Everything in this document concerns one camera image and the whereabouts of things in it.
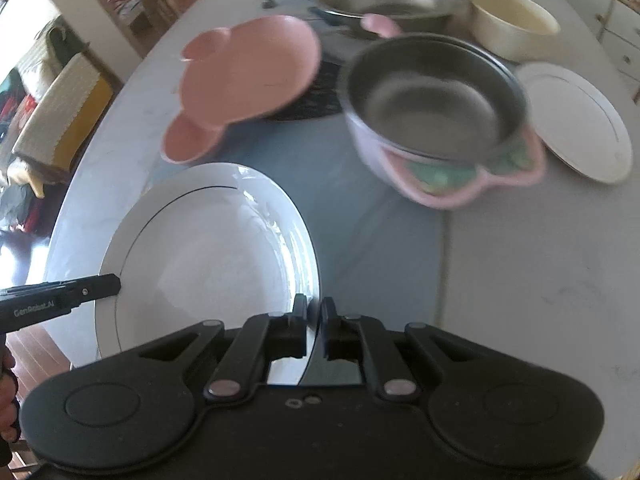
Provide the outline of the person left hand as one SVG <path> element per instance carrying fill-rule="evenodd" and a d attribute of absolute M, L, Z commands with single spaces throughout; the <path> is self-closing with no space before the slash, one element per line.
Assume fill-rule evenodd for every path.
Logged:
<path fill-rule="evenodd" d="M 8 443 L 15 442 L 21 430 L 18 428 L 17 401 L 18 379 L 13 373 L 15 359 L 11 351 L 3 347 L 1 351 L 1 387 L 0 387 L 0 430 L 1 437 Z"/>

